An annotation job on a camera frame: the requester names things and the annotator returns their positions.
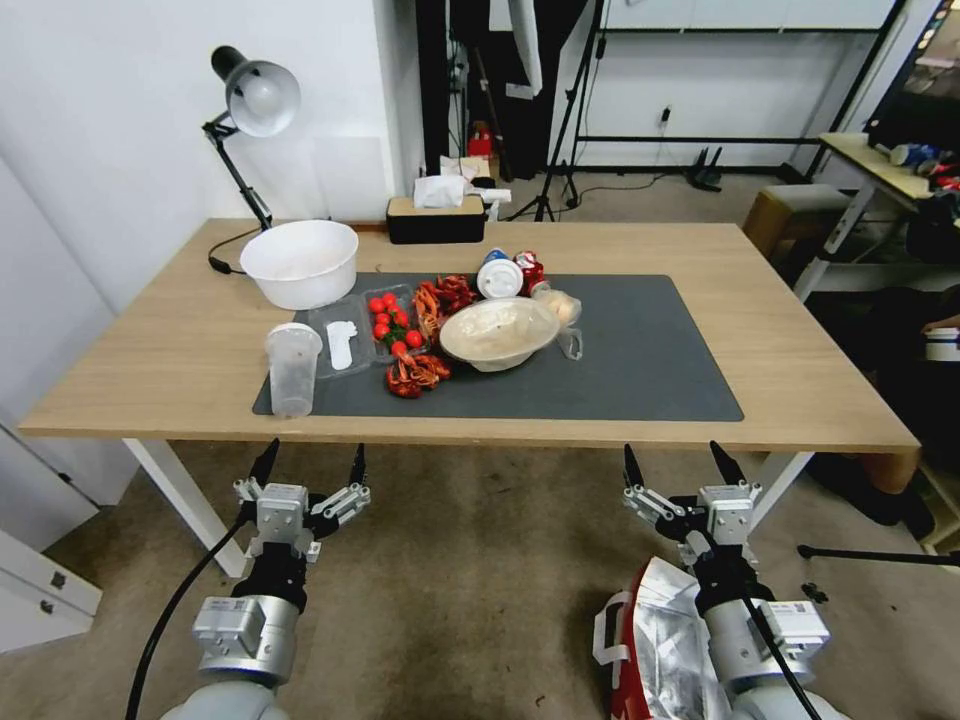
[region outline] wooden table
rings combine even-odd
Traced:
[[[866,133],[824,133],[820,142],[834,155],[843,159],[863,177],[863,185],[831,231],[823,252],[807,266],[793,289],[801,301],[806,301],[830,267],[834,255],[860,220],[877,192],[892,198],[909,212],[915,212],[917,202],[929,198],[926,178],[918,177],[908,168],[890,164],[879,150],[867,144]],[[960,220],[954,225],[960,228]]]
[[[705,448],[716,440],[730,450],[772,453],[757,478],[769,488],[758,520],[814,451],[918,447],[734,225],[497,223],[482,244],[442,246],[396,246],[367,232],[358,269],[473,272],[499,246],[535,249],[548,274],[669,275],[743,409],[742,422],[254,415],[267,370],[264,337],[292,313],[268,304],[247,278],[216,274],[206,262],[207,248],[249,226],[208,221],[20,426],[29,435],[124,438],[207,547],[223,523],[166,440],[611,448]],[[235,543],[218,560],[231,575],[242,571]]]

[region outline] cherry tomato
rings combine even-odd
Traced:
[[[423,335],[420,334],[419,330],[408,330],[404,339],[407,341],[407,345],[412,348],[418,348],[423,345]]]

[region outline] tissue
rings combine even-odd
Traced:
[[[448,208],[463,205],[464,179],[459,175],[417,178],[413,186],[415,208]]]

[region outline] desk lamp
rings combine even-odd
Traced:
[[[265,60],[247,60],[243,53],[229,45],[214,50],[210,62],[226,86],[227,109],[204,124],[203,132],[260,221],[260,229],[267,230],[273,222],[270,208],[244,181],[227,155],[223,141],[237,132],[253,137],[270,137],[281,132],[300,107],[300,86],[286,68]],[[225,124],[227,118],[233,121],[232,125]]]

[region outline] lamp shade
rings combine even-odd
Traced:
[[[284,67],[247,60],[236,48],[222,45],[210,58],[226,85],[227,110],[240,132],[270,137],[281,132],[300,107],[300,85]]]

